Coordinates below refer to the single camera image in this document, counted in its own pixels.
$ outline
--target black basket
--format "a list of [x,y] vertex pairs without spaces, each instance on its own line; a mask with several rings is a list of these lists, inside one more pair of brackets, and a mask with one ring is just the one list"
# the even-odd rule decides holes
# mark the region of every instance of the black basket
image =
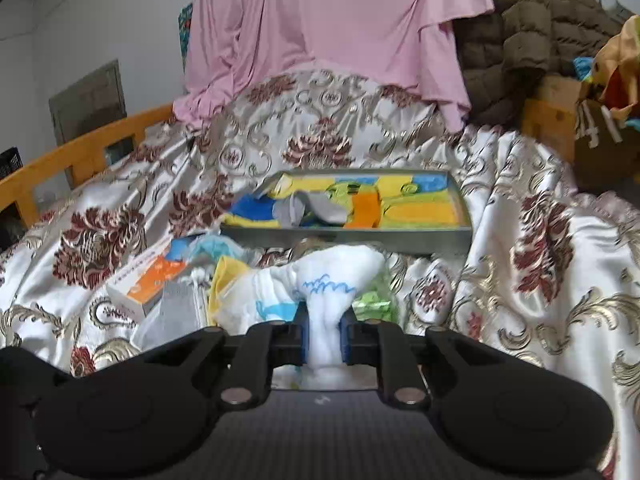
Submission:
[[8,177],[22,167],[18,148],[9,148],[0,154],[0,179]]

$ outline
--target bedspread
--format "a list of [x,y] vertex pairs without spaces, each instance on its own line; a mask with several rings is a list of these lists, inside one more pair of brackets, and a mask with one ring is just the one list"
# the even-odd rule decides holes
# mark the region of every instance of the bedspread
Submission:
[[[609,403],[606,478],[640,476],[640,212],[577,194],[570,168],[517,132],[446,133],[433,105],[346,73],[242,92],[209,128],[158,124],[125,160],[0,256],[0,344],[75,376],[129,358],[135,323],[104,281],[167,233],[215,228],[233,196],[285,168],[449,170],[474,226],[466,261],[386,254],[407,332],[431,323],[587,384]],[[261,250],[282,264],[304,248]]]

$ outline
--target wooden headboard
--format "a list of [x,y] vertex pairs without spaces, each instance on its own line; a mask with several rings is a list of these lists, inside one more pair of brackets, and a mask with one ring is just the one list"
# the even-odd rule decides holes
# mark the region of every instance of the wooden headboard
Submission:
[[103,149],[132,137],[134,146],[145,140],[145,129],[172,114],[168,104],[107,124],[56,148],[0,180],[0,211],[15,202],[20,217],[31,227],[40,214],[33,200],[33,188],[60,171],[71,168],[74,186],[79,186],[106,168]]

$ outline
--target pink garment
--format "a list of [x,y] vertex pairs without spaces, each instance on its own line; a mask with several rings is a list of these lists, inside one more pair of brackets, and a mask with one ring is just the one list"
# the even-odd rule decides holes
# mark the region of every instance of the pink garment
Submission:
[[340,64],[438,101],[447,127],[470,109],[450,20],[492,0],[195,0],[181,121],[202,124],[268,76],[299,64]]

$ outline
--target metal tray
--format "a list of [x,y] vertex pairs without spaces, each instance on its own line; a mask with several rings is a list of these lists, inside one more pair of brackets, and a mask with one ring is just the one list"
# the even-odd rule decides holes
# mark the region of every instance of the metal tray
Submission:
[[386,250],[404,254],[452,254],[464,255],[471,247],[473,229],[465,201],[455,179],[447,171],[431,170],[314,170],[279,171],[265,179],[255,191],[264,193],[274,186],[283,174],[290,176],[375,176],[384,174],[444,174],[448,189],[455,200],[462,225],[455,228],[423,229],[343,229],[341,227],[253,228],[222,224],[222,234],[239,244],[249,247],[290,248],[305,238],[319,238],[330,243],[376,242]]

